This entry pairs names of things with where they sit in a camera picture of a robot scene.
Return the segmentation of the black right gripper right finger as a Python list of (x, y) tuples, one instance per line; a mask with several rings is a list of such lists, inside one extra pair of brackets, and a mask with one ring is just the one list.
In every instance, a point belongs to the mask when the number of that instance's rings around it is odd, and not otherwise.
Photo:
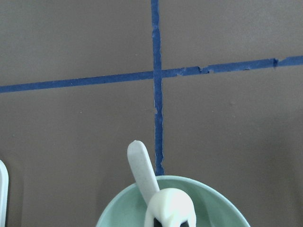
[(185, 222), (181, 223), (180, 227), (189, 227), (188, 221), (186, 220)]

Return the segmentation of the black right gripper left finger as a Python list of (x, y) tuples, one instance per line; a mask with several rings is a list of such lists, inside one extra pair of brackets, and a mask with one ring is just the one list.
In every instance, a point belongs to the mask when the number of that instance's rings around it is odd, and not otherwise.
[(162, 223), (156, 218), (153, 219), (153, 227), (162, 227)]

